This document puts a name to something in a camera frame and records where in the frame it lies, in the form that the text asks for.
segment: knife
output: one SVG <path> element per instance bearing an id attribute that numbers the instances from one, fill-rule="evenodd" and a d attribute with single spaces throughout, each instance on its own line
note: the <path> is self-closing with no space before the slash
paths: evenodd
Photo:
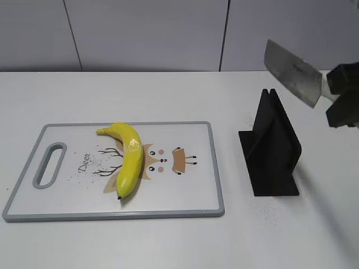
<path id="1" fill-rule="evenodd" d="M 270 39 L 265 48 L 264 64 L 285 88 L 311 108 L 321 96 L 333 103 L 339 98 L 339 94 L 331 93 L 326 75 Z"/>

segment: deer antler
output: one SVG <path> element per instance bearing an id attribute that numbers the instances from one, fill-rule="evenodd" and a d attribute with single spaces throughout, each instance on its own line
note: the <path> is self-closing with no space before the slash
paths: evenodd
<path id="1" fill-rule="evenodd" d="M 102 154 L 105 154 L 105 153 L 116 153 L 115 155 L 111 155 L 112 157 L 116 157 L 116 156 L 120 156 L 120 157 L 123 157 L 122 154 L 120 154 L 118 152 L 118 150 L 114 149 L 113 147 L 109 147 L 105 150 L 99 150 L 98 152 L 102 152 Z"/>
<path id="2" fill-rule="evenodd" d="M 116 172 L 116 170 L 118 168 L 120 168 L 121 166 L 122 166 L 122 164 L 119 166 L 110 166 L 110 168 L 113 168 L 113 170 L 111 170 L 111 171 L 97 170 L 96 172 L 93 172 L 93 174 L 99 174 L 100 177 L 108 177 L 109 175 L 112 175 L 114 172 Z"/>

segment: white wall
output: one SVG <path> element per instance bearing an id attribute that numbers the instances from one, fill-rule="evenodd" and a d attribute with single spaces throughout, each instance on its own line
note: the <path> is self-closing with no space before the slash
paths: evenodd
<path id="1" fill-rule="evenodd" d="M 349 0 L 231 0 L 222 71 L 265 70 L 267 39 L 319 69 L 359 61 L 359 10 Z"/>
<path id="2" fill-rule="evenodd" d="M 79 71 L 62 0 L 0 0 L 0 71 Z"/>
<path id="3" fill-rule="evenodd" d="M 225 0 L 66 0 L 84 71 L 218 71 Z"/>

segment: metal blade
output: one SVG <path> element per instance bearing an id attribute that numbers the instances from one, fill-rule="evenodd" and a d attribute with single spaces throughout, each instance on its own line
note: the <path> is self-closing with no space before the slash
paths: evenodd
<path id="1" fill-rule="evenodd" d="M 313 66 L 268 40 L 264 54 L 268 71 L 292 94 L 313 108 L 321 95 L 322 74 Z"/>

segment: banana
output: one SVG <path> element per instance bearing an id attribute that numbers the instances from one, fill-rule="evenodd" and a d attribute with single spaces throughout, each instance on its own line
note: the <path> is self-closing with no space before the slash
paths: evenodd
<path id="1" fill-rule="evenodd" d="M 135 188 L 142 169 L 144 153 L 139 134 L 126 123 L 113 123 L 96 131 L 98 135 L 112 136 L 123 143 L 123 165 L 117 176 L 117 196 L 120 200 Z"/>

